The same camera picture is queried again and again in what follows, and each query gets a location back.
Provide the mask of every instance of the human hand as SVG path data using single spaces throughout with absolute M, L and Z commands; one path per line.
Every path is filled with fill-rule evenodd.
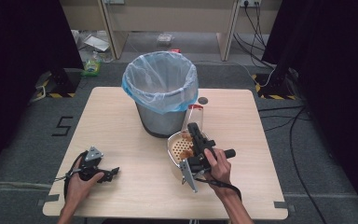
M 76 161 L 74 169 L 79 167 L 81 158 Z M 97 183 L 103 177 L 103 172 L 100 172 L 93 176 L 90 180 L 84 181 L 80 179 L 79 174 L 72 174 L 71 179 L 68 184 L 68 191 L 66 193 L 65 205 L 60 213 L 60 218 L 58 224 L 68 224 L 71 223 L 72 216 L 75 213 L 75 210 L 80 205 L 83 200 L 85 200 L 89 194 L 92 186 Z
M 74 170 L 79 167 L 80 161 L 82 159 L 79 158 L 76 161 Z M 68 191 L 66 194 L 65 204 L 71 204 L 77 207 L 81 202 L 83 202 L 90 194 L 90 190 L 92 186 L 94 186 L 98 180 L 103 178 L 103 172 L 100 172 L 93 176 L 90 180 L 84 181 L 80 179 L 78 173 L 72 174 L 72 177 L 68 184 Z
M 204 155 L 208 162 L 211 164 L 211 172 L 204 174 L 207 180 L 218 180 L 220 182 L 231 184 L 230 181 L 230 172 L 231 172 L 231 163 L 227 160 L 225 151 L 223 149 L 214 149 L 213 156 L 212 152 L 209 149 L 204 149 Z M 230 193 L 232 190 L 227 188 L 219 188 L 215 185 L 209 185 L 218 197 L 224 196 L 227 193 Z

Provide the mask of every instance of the plastic bag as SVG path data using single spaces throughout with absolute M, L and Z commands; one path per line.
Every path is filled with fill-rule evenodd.
M 198 98 L 197 69 L 180 53 L 148 53 L 127 66 L 122 88 L 136 103 L 159 114 L 186 111 Z

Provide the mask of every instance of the gray trash can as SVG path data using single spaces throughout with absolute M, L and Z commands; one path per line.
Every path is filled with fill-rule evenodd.
M 197 69 L 180 53 L 144 54 L 127 66 L 122 88 L 135 101 L 146 131 L 168 138 L 181 130 L 187 106 L 197 101 Z

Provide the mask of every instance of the mesh strainer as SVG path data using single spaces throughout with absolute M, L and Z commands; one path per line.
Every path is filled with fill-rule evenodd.
M 193 142 L 189 138 L 184 138 L 182 133 L 175 133 L 167 141 L 168 154 L 171 157 L 173 163 L 179 168 L 179 163 L 182 160 L 180 158 L 181 152 L 190 149 L 193 146 Z

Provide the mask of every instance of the forearm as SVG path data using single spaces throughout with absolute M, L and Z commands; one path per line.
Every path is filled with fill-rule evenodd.
M 217 193 L 217 196 L 225 206 L 228 216 L 234 224 L 254 223 L 240 200 L 240 197 L 232 190 Z
M 65 204 L 60 212 L 60 218 L 57 224 L 70 224 L 72 221 L 72 216 L 76 211 L 76 204 Z

